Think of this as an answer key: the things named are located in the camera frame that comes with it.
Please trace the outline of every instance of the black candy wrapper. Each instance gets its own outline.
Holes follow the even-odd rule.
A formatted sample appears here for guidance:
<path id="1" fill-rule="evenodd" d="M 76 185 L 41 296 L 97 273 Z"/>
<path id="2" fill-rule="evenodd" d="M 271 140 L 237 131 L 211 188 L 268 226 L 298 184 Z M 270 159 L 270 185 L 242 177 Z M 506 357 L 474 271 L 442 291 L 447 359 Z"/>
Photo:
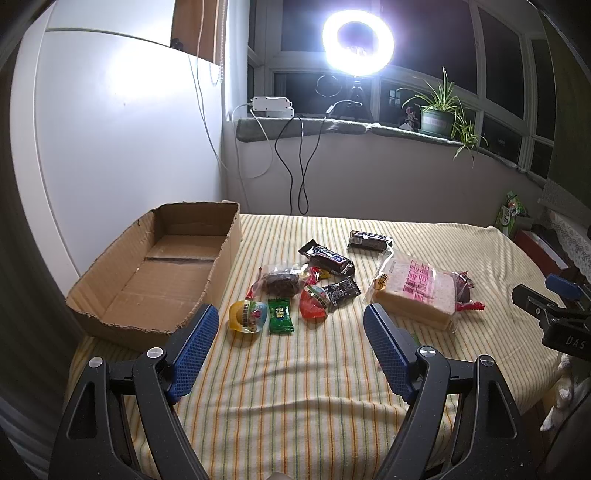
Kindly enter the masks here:
<path id="1" fill-rule="evenodd" d="M 317 244 L 316 240 L 310 240 L 298 252 L 308 259 L 310 265 L 328 270 L 333 275 L 355 275 L 355 265 L 351 259 Z"/>
<path id="2" fill-rule="evenodd" d="M 326 285 L 322 288 L 335 308 L 345 300 L 355 298 L 361 294 L 361 290 L 351 277 L 347 277 L 338 283 Z"/>
<path id="3" fill-rule="evenodd" d="M 359 232 L 351 230 L 349 234 L 349 245 L 347 248 L 364 248 L 383 252 L 394 247 L 394 239 L 391 236 L 378 235 L 377 233 Z"/>

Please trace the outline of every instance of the snickers bar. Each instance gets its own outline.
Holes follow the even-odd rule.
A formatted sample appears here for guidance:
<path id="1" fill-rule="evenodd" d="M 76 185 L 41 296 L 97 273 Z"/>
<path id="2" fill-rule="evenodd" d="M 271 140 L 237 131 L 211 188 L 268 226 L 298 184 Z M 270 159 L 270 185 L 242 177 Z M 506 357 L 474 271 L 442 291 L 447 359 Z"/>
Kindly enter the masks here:
<path id="1" fill-rule="evenodd" d="M 359 232 L 357 230 L 351 230 L 349 245 L 347 245 L 347 248 L 364 248 L 366 250 L 375 250 L 376 252 L 383 252 L 393 247 L 394 239 L 391 236 Z"/>
<path id="2" fill-rule="evenodd" d="M 345 277 L 355 275 L 355 265 L 352 260 L 317 244 L 315 240 L 310 240 L 298 252 L 304 255 L 313 267 L 328 270 L 333 275 Z"/>

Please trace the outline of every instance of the open cardboard box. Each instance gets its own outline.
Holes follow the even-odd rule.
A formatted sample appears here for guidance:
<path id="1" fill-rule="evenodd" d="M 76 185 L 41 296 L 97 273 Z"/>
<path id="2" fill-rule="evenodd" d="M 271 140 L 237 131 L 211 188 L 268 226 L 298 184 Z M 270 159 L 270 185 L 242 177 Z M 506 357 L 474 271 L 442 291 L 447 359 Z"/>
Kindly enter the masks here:
<path id="1" fill-rule="evenodd" d="M 162 205 L 96 259 L 66 303 L 90 335 L 138 351 L 163 346 L 202 303 L 219 308 L 240 240 L 237 203 Z"/>

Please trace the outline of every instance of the blue gripper pad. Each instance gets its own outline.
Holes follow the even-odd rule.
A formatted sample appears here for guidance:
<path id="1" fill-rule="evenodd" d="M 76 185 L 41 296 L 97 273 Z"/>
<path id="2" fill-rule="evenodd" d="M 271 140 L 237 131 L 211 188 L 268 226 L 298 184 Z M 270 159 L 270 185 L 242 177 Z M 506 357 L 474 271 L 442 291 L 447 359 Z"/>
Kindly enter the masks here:
<path id="1" fill-rule="evenodd" d="M 170 359 L 174 372 L 167 390 L 172 404 L 193 388 L 217 334 L 218 325 L 217 308 L 209 304 L 202 305 L 189 325 L 174 332 L 166 344 L 167 360 Z"/>
<path id="2" fill-rule="evenodd" d="M 581 298 L 582 293 L 578 285 L 551 273 L 546 278 L 546 288 L 557 293 L 567 300 L 576 301 Z"/>
<path id="3" fill-rule="evenodd" d="M 411 367 L 417 361 L 415 351 L 418 345 L 412 336 L 397 328 L 382 306 L 376 303 L 365 309 L 363 328 L 392 392 L 406 403 L 413 403 L 417 389 L 413 386 Z"/>

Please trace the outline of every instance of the curtain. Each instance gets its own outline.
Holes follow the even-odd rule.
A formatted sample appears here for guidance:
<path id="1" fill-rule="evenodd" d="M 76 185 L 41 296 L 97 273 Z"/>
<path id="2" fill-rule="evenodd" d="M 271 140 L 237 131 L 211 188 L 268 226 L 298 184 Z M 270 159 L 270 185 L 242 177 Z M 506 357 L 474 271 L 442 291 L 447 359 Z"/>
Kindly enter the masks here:
<path id="1" fill-rule="evenodd" d="M 591 83 L 560 34 L 541 15 L 556 83 L 554 150 L 542 203 L 591 224 Z"/>

